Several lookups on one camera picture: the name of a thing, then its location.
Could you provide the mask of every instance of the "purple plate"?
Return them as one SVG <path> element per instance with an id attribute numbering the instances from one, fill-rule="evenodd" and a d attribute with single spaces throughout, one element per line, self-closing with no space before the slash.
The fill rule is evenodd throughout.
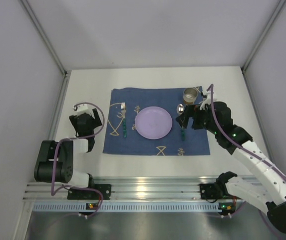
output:
<path id="1" fill-rule="evenodd" d="M 169 113 L 158 106 L 149 106 L 138 113 L 135 127 L 147 139 L 161 139 L 172 129 L 173 121 Z"/>

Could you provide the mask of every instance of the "gray wall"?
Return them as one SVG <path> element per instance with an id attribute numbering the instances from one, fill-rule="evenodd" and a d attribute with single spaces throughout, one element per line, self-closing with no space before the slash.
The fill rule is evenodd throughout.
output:
<path id="1" fill-rule="evenodd" d="M 247 71 L 278 167 L 286 173 L 286 7 Z"/>
<path id="2" fill-rule="evenodd" d="M 29 0 L 67 69 L 241 66 L 278 0 Z"/>
<path id="3" fill-rule="evenodd" d="M 10 239 L 62 76 L 16 0 L 0 0 L 0 240 Z"/>

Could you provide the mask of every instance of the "fork with green handle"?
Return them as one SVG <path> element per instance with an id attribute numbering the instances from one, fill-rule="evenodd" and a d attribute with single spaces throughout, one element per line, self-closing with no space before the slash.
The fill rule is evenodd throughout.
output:
<path id="1" fill-rule="evenodd" d="M 126 120 L 125 120 L 125 113 L 126 113 L 126 105 L 124 102 L 121 102 L 121 109 L 122 109 L 122 117 L 123 117 L 123 136 L 124 138 L 127 137 L 126 133 Z"/>

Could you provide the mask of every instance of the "placemat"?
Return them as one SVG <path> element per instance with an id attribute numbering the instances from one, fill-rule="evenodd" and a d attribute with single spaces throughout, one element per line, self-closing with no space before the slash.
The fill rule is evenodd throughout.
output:
<path id="1" fill-rule="evenodd" d="M 202 101 L 200 92 L 195 104 Z M 185 140 L 181 139 L 181 129 L 175 121 L 178 116 L 176 107 L 183 103 L 184 88 L 113 89 L 105 135 L 103 153 L 117 155 L 157 155 L 157 156 L 193 156 L 209 155 L 208 138 L 205 129 L 193 130 L 192 119 L 185 129 Z M 127 138 L 123 137 L 121 103 L 126 103 Z M 135 117 L 146 107 L 157 106 L 164 108 L 172 117 L 173 127 L 163 138 L 150 140 L 142 137 L 135 129 Z"/>

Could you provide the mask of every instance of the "metal cup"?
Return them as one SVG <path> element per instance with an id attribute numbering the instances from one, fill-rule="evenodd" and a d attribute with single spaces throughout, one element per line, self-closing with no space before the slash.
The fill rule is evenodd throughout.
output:
<path id="1" fill-rule="evenodd" d="M 193 105 L 198 95 L 198 91 L 194 87 L 188 87 L 184 90 L 184 103 L 187 105 Z"/>

